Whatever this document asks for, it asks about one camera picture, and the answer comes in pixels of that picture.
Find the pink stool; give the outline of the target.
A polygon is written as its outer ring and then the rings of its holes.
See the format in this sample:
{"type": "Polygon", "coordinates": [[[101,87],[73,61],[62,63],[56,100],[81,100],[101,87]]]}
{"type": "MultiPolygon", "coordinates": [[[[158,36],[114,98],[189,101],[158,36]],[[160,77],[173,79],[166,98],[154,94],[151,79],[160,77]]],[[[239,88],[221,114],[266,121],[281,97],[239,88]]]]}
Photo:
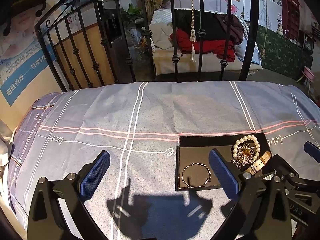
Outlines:
{"type": "Polygon", "coordinates": [[[296,81],[296,83],[299,83],[303,78],[306,78],[308,93],[310,93],[311,84],[314,82],[315,75],[313,74],[311,69],[308,68],[307,66],[304,66],[302,70],[302,76],[296,81]]]}

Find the red phone booth cabinet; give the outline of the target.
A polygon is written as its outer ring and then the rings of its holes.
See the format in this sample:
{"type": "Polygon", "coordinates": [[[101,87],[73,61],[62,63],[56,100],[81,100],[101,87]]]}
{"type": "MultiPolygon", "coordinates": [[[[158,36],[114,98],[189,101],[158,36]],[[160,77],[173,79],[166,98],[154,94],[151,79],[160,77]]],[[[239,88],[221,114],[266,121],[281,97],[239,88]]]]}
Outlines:
{"type": "Polygon", "coordinates": [[[300,25],[298,0],[282,0],[282,25],[287,39],[298,39],[300,25]]]}

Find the red garment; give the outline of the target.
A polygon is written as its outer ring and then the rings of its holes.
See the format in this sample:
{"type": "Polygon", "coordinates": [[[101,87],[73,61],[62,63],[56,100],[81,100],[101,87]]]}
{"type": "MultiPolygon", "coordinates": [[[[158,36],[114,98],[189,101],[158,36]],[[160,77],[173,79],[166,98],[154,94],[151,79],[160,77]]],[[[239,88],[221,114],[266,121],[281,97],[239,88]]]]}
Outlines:
{"type": "MultiPolygon", "coordinates": [[[[178,49],[184,54],[191,53],[191,41],[189,35],[183,31],[182,29],[176,30],[176,42],[178,49]]],[[[223,59],[225,50],[225,40],[213,40],[213,41],[203,41],[203,48],[202,52],[204,54],[213,53],[219,59],[223,59]]],[[[228,41],[227,46],[227,55],[226,61],[234,62],[235,60],[235,52],[234,52],[234,45],[232,41],[228,41]]]]}

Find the green patterned table cloth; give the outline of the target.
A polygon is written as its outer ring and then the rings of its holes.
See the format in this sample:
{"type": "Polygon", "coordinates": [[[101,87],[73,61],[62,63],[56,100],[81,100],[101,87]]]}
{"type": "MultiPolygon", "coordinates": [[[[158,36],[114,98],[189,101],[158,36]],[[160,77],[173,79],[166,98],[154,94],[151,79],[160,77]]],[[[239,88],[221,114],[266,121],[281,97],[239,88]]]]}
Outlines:
{"type": "Polygon", "coordinates": [[[311,55],[291,41],[260,25],[256,43],[259,51],[264,51],[261,60],[261,66],[264,69],[296,80],[302,74],[304,67],[312,66],[311,55]]]}

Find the white wicker swing chair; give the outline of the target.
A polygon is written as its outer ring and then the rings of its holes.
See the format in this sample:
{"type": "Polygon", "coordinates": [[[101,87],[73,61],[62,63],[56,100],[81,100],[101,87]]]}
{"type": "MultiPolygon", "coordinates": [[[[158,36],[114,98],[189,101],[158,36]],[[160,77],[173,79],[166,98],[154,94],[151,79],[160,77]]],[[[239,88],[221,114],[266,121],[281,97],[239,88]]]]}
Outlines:
{"type": "MultiPolygon", "coordinates": [[[[239,73],[247,48],[249,26],[241,17],[236,17],[244,28],[244,39],[240,45],[234,45],[235,60],[234,62],[226,61],[225,70],[239,73]]],[[[227,46],[225,46],[223,59],[219,59],[213,53],[204,54],[202,52],[203,41],[199,40],[195,43],[195,59],[192,60],[191,53],[184,54],[178,47],[174,47],[170,9],[157,10],[149,27],[152,32],[152,56],[157,76],[174,73],[220,72],[221,61],[226,60],[227,46]]]]}

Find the black iron bed frame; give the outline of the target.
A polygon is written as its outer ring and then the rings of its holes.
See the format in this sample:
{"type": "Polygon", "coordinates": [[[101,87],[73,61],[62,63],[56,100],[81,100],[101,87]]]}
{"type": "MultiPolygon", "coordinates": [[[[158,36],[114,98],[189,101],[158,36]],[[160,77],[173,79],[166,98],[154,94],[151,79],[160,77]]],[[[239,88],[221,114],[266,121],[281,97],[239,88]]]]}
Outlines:
{"type": "MultiPolygon", "coordinates": [[[[89,39],[86,33],[86,28],[83,22],[82,8],[92,4],[94,7],[96,19],[98,28],[100,31],[101,36],[101,45],[105,49],[105,53],[108,59],[108,62],[110,64],[110,69],[112,72],[112,76],[114,78],[115,83],[120,83],[119,75],[116,73],[114,62],[112,61],[111,56],[111,49],[112,49],[112,42],[108,39],[110,32],[107,25],[107,18],[105,17],[104,8],[103,8],[103,1],[104,0],[59,0],[53,7],[50,9],[35,25],[35,31],[36,36],[39,44],[41,45],[41,49],[47,59],[47,62],[49,64],[49,68],[55,77],[56,82],[58,83],[59,87],[63,92],[66,92],[67,89],[74,89],[72,81],[69,79],[68,74],[66,73],[64,66],[61,62],[61,59],[58,55],[58,53],[55,53],[55,57],[57,60],[57,64],[59,65],[59,68],[56,68],[53,64],[53,61],[51,59],[51,56],[49,54],[49,51],[47,49],[47,46],[45,44],[45,41],[49,41],[49,45],[51,48],[54,48],[54,44],[50,35],[50,31],[52,29],[55,30],[55,33],[57,35],[58,44],[61,48],[64,47],[63,41],[61,40],[60,31],[59,31],[59,24],[63,22],[66,26],[68,38],[71,40],[72,47],[73,47],[73,53],[77,58],[77,61],[79,63],[79,66],[81,68],[81,71],[84,75],[84,77],[87,79],[88,75],[84,68],[84,65],[82,64],[81,58],[80,58],[80,51],[76,47],[74,40],[73,40],[73,34],[70,29],[70,24],[68,22],[68,17],[77,14],[78,20],[80,22],[81,32],[85,39],[85,44],[87,46],[89,55],[93,55],[93,51],[91,48],[91,45],[89,43],[89,39]]],[[[117,16],[119,21],[119,26],[121,29],[121,38],[123,40],[127,39],[126,36],[126,29],[124,25],[124,20],[122,18],[122,10],[120,7],[120,1],[114,0],[116,3],[116,10],[117,10],[117,16]]],[[[150,68],[151,68],[151,75],[152,78],[156,78],[156,68],[153,60],[153,54],[152,54],[152,46],[151,46],[151,30],[149,29],[149,22],[148,22],[148,16],[147,16],[147,9],[146,9],[146,3],[145,0],[141,0],[142,2],[142,19],[144,23],[144,31],[142,32],[142,37],[146,40],[146,45],[148,48],[149,53],[149,60],[150,60],[150,68]]],[[[174,0],[170,0],[170,6],[171,6],[171,18],[172,23],[176,22],[175,16],[175,5],[174,0]]],[[[239,74],[239,81],[245,81],[248,76],[248,72],[252,63],[253,53],[255,49],[255,43],[257,38],[257,31],[258,31],[258,11],[259,11],[259,0],[251,0],[251,14],[250,14],[250,25],[249,25],[249,31],[248,31],[248,41],[247,46],[245,50],[245,56],[244,60],[242,62],[242,68],[239,74]]],[[[200,16],[203,16],[204,14],[204,0],[200,0],[200,16]]],[[[226,39],[225,42],[229,42],[231,33],[231,0],[227,0],[227,30],[226,30],[226,39]]]]}

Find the black jewelry tray box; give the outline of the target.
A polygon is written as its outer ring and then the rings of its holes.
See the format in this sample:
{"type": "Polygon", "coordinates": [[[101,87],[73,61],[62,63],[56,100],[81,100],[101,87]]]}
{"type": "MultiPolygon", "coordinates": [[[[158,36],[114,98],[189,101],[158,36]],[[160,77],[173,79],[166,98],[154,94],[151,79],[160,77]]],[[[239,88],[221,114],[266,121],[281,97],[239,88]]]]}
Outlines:
{"type": "Polygon", "coordinates": [[[222,188],[229,198],[237,198],[241,191],[242,176],[231,163],[235,141],[241,134],[215,137],[179,137],[176,154],[176,191],[211,190],[222,188]],[[212,173],[212,182],[202,188],[188,188],[181,181],[184,167],[203,163],[212,173]]]}

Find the thin gold bangle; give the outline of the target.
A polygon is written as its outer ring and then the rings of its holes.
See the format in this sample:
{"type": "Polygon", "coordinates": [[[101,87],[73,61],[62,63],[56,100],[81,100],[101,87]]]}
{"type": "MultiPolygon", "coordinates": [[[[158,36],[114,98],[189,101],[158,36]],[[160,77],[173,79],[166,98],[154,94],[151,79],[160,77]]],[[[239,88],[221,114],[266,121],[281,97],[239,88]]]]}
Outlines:
{"type": "Polygon", "coordinates": [[[212,173],[203,163],[191,163],[183,168],[181,181],[188,188],[202,188],[212,182],[212,173]]]}

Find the black garment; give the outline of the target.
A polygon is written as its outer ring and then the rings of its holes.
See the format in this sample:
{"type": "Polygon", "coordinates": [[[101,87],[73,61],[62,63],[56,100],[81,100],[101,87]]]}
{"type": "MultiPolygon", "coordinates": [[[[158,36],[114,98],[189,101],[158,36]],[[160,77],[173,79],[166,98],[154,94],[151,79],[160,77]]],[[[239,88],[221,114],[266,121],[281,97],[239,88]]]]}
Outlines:
{"type": "MultiPolygon", "coordinates": [[[[200,39],[217,41],[226,38],[226,31],[218,19],[219,16],[219,14],[212,12],[201,13],[198,10],[194,10],[194,30],[197,41],[200,39]]],[[[191,21],[191,10],[175,10],[176,27],[189,35],[191,34],[191,21]]]]}

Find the beige strap wristwatch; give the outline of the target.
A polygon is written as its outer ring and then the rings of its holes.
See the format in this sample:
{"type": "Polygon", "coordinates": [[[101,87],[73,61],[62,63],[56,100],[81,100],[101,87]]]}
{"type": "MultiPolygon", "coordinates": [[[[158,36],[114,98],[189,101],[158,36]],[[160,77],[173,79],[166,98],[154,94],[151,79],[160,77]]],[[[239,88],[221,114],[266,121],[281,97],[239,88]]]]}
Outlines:
{"type": "Polygon", "coordinates": [[[266,151],[259,158],[253,160],[253,163],[245,165],[241,169],[241,174],[245,176],[245,178],[256,177],[262,174],[263,167],[266,166],[269,160],[272,158],[272,153],[270,151],[266,151]]]}

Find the dark maroon jacket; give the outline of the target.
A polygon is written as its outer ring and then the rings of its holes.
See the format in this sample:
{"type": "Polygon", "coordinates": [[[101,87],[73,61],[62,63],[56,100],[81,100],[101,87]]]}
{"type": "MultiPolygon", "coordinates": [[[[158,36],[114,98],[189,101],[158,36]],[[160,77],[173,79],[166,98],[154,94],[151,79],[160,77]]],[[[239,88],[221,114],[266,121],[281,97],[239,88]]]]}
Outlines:
{"type": "MultiPolygon", "coordinates": [[[[225,32],[227,32],[228,27],[228,15],[227,14],[217,14],[217,19],[222,25],[225,32]]],[[[229,40],[233,42],[233,44],[240,45],[244,39],[244,28],[238,18],[234,15],[230,16],[230,33],[229,40]]]]}

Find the white ceramic vase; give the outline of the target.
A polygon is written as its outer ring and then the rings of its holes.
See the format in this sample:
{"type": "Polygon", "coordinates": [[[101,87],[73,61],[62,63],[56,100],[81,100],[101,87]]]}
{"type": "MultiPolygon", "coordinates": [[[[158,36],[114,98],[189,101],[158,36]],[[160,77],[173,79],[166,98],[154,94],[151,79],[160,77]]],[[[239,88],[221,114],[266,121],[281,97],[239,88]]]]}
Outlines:
{"type": "Polygon", "coordinates": [[[282,25],[282,24],[280,24],[280,25],[278,26],[277,34],[278,34],[279,36],[283,36],[283,35],[284,35],[284,30],[283,30],[283,25],[282,25]]]}

